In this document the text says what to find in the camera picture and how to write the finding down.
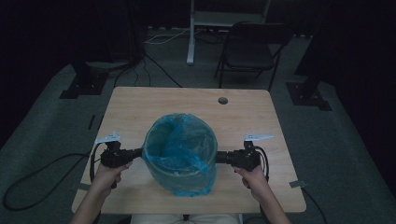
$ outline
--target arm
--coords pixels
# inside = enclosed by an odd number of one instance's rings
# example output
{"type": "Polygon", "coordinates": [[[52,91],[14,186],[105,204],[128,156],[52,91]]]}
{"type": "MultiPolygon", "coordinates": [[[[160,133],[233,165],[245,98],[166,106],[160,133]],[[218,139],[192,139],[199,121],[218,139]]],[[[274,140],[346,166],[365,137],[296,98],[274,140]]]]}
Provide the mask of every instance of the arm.
{"type": "Polygon", "coordinates": [[[234,169],[243,177],[242,182],[247,188],[251,189],[251,195],[260,203],[262,211],[264,211],[264,214],[271,223],[290,224],[282,206],[265,180],[260,165],[254,168],[252,172],[236,167],[234,169]]]}
{"type": "Polygon", "coordinates": [[[90,189],[79,205],[70,224],[93,223],[106,197],[111,193],[111,185],[114,181],[117,181],[117,183],[121,181],[121,172],[128,169],[130,165],[128,163],[118,168],[108,168],[100,164],[90,189]]]}

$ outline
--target wooden table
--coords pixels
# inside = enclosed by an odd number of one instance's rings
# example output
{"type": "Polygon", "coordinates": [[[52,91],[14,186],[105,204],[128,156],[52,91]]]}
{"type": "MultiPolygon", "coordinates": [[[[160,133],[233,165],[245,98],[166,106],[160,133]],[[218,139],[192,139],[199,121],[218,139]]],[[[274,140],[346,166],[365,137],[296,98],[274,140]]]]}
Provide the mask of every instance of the wooden table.
{"type": "MultiPolygon", "coordinates": [[[[118,87],[97,136],[115,131],[121,136],[121,148],[139,148],[152,124],[161,116],[173,113],[193,114],[205,121],[217,137],[219,151],[244,148],[246,133],[273,134],[271,139],[254,142],[268,156],[269,184],[285,212],[305,210],[301,190],[292,189],[289,184],[297,176],[268,91],[118,87]],[[227,98],[228,104],[221,105],[220,97],[227,98]]],[[[105,147],[98,148],[96,158],[105,147]]],[[[89,164],[81,183],[91,183],[89,164]]],[[[85,193],[86,190],[78,190],[72,205],[74,212],[85,193]]],[[[176,197],[155,182],[141,158],[135,159],[130,169],[122,173],[122,181],[102,209],[107,214],[259,212],[259,204],[230,165],[218,164],[217,178],[208,195],[176,197]]]]}

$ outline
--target chair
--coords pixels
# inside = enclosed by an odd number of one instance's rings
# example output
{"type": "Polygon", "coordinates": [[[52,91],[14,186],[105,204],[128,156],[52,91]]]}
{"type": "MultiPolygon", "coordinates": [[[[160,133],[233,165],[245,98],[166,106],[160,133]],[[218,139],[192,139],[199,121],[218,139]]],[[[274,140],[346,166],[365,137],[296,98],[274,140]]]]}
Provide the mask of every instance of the chair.
{"type": "Polygon", "coordinates": [[[274,82],[280,52],[293,37],[293,32],[282,23],[242,21],[234,24],[225,39],[215,77],[220,71],[219,89],[226,71],[256,72],[273,69],[268,91],[274,82]],[[269,45],[277,46],[272,53],[269,45]]]}

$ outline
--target bin liner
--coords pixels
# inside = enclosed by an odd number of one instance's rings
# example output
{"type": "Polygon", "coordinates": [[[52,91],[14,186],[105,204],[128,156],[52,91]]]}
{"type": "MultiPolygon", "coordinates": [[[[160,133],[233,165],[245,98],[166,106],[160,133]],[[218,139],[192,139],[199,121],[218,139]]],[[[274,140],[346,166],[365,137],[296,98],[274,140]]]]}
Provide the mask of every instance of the bin liner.
{"type": "Polygon", "coordinates": [[[205,195],[216,179],[218,142],[191,114],[159,118],[148,131],[143,159],[153,178],[176,196],[205,195]]]}

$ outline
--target gray carpet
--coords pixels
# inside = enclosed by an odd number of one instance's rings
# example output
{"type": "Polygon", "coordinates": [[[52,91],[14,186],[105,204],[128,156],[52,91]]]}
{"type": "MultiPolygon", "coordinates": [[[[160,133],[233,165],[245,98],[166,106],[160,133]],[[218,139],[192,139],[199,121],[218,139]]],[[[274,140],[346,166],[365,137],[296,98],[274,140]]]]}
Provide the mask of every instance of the gray carpet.
{"type": "MultiPolygon", "coordinates": [[[[212,40],[212,36],[203,36],[212,40]]],[[[318,87],[332,111],[317,107],[295,106],[286,82],[303,82],[294,75],[309,40],[294,38],[285,48],[271,91],[276,113],[288,144],[299,179],[320,204],[329,223],[396,223],[396,202],[376,170],[363,142],[340,104],[334,88],[321,83],[318,87]]],[[[188,39],[177,38],[161,45],[146,45],[147,54],[159,63],[185,88],[216,88],[213,78],[221,45],[197,41],[195,64],[186,65],[188,39]]],[[[91,63],[108,68],[109,63],[91,63]]],[[[79,96],[76,100],[60,100],[74,78],[71,66],[59,72],[40,97],[19,128],[0,150],[0,193],[17,179],[68,153],[85,153],[92,148],[99,119],[89,129],[93,115],[101,118],[106,112],[114,81],[120,71],[112,72],[99,96],[79,96]]],[[[266,89],[269,76],[230,74],[223,88],[266,89]]],[[[120,76],[117,86],[176,87],[151,60],[145,59],[135,70],[120,76]]],[[[22,207],[42,198],[77,161],[68,158],[51,165],[14,189],[8,200],[22,207]]],[[[71,216],[77,184],[87,160],[81,162],[62,184],[39,205],[20,212],[0,210],[0,223],[67,223],[71,216]]],[[[307,209],[301,214],[288,214],[293,223],[323,223],[318,209],[305,197],[307,209]]],[[[256,215],[244,215],[245,218],[256,215]]],[[[117,223],[125,216],[102,215],[100,223],[117,223]]]]}

